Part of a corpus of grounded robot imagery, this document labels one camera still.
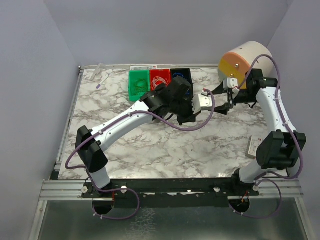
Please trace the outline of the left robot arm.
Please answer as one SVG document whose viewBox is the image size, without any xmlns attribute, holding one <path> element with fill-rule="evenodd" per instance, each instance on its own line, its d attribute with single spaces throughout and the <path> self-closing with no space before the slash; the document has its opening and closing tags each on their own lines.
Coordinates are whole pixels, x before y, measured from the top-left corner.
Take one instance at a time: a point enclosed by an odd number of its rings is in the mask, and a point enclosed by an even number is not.
<svg viewBox="0 0 320 240">
<path fill-rule="evenodd" d="M 75 149 L 95 185 L 103 189 L 110 184 L 105 151 L 124 135 L 167 114 L 176 115 L 180 125 L 195 122 L 192 98 L 193 84 L 178 75 L 169 85 L 161 83 L 155 90 L 145 92 L 129 109 L 112 120 L 91 129 L 80 127 Z"/>
</svg>

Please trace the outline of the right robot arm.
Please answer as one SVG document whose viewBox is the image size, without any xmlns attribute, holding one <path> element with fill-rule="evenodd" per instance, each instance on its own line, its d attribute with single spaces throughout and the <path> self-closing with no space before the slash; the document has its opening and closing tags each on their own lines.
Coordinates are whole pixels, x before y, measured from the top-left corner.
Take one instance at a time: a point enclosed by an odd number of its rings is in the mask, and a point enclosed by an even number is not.
<svg viewBox="0 0 320 240">
<path fill-rule="evenodd" d="M 262 70 L 252 69 L 246 75 L 246 89 L 240 89 L 235 78 L 226 78 L 213 90 L 213 95 L 227 95 L 227 102 L 214 109 L 227 115 L 238 104 L 259 104 L 265 117 L 268 135 L 256 150 L 255 161 L 237 170 L 240 182 L 253 184 L 276 170 L 293 168 L 303 162 L 302 150 L 306 135 L 293 126 L 282 102 L 280 83 L 265 77 Z"/>
</svg>

